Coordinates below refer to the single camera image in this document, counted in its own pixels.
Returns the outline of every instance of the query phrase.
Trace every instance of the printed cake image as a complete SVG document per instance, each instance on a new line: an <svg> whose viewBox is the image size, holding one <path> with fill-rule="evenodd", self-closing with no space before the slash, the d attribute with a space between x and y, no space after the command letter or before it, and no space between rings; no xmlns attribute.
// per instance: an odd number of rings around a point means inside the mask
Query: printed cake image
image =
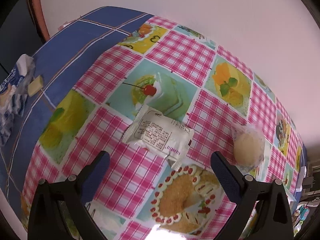
<svg viewBox="0 0 320 240"><path fill-rule="evenodd" d="M161 228L187 234L199 234L222 195L220 183L210 171L186 165L160 182L150 201L150 216Z"/></svg>

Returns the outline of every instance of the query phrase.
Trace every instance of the food packaging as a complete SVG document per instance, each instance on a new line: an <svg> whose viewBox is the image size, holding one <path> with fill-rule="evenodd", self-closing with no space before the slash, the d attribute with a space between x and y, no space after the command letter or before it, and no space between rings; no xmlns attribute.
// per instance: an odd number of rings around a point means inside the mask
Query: food packaging
<svg viewBox="0 0 320 240"><path fill-rule="evenodd" d="M148 151L173 161L172 169L178 170L187 155L194 130L160 111L143 105L133 123L125 131L122 142L135 143Z"/></svg>
<svg viewBox="0 0 320 240"><path fill-rule="evenodd" d="M263 161L265 137L257 124L232 123L233 153L242 173L257 168Z"/></svg>

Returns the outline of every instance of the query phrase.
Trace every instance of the table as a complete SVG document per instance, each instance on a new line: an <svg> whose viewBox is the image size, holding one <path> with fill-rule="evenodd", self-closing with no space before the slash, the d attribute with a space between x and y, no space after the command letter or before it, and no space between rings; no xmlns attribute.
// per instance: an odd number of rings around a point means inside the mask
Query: table
<svg viewBox="0 0 320 240"><path fill-rule="evenodd" d="M232 122L262 126L264 161L250 173L260 181L280 178L295 192L303 144L293 121L260 77L203 35L161 17L104 7L34 57L44 92L30 98L15 124L3 151L10 178L1 185L25 226L40 178L65 180L104 149L110 168L87 208L108 239L173 239L174 231L213 239L235 207L210 168L216 150L235 163ZM148 98L124 81L157 85L161 93ZM121 143L146 102L195 130L182 171Z"/></svg>

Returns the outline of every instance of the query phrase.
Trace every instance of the white plastic wrapper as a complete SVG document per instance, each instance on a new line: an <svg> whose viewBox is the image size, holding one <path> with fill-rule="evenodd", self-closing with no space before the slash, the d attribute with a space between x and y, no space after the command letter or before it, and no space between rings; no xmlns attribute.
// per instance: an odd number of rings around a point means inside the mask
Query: white plastic wrapper
<svg viewBox="0 0 320 240"><path fill-rule="evenodd" d="M187 155L193 134L193 129L143 105L125 131L122 142L135 143L162 158L174 161L172 169L177 170L182 158Z"/></svg>
<svg viewBox="0 0 320 240"><path fill-rule="evenodd" d="M250 123L232 123L231 130L238 168L242 173L248 173L263 161L265 137L262 128Z"/></svg>

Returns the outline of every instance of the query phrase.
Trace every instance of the screw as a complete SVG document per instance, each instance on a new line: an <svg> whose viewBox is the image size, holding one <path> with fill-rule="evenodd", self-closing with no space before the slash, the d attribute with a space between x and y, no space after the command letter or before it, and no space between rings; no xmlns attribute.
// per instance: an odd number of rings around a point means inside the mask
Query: screw
<svg viewBox="0 0 320 240"><path fill-rule="evenodd" d="M275 183L280 186L282 184L282 181L279 179L275 179Z"/></svg>
<svg viewBox="0 0 320 240"><path fill-rule="evenodd" d="M39 182L38 182L40 185L44 184L45 183L45 179L39 179Z"/></svg>
<svg viewBox="0 0 320 240"><path fill-rule="evenodd" d="M244 178L247 180L247 181L253 181L253 177L251 175L245 175Z"/></svg>
<svg viewBox="0 0 320 240"><path fill-rule="evenodd" d="M69 181L75 181L76 178L77 178L76 175L70 175L70 176L68 177L68 180L69 180Z"/></svg>

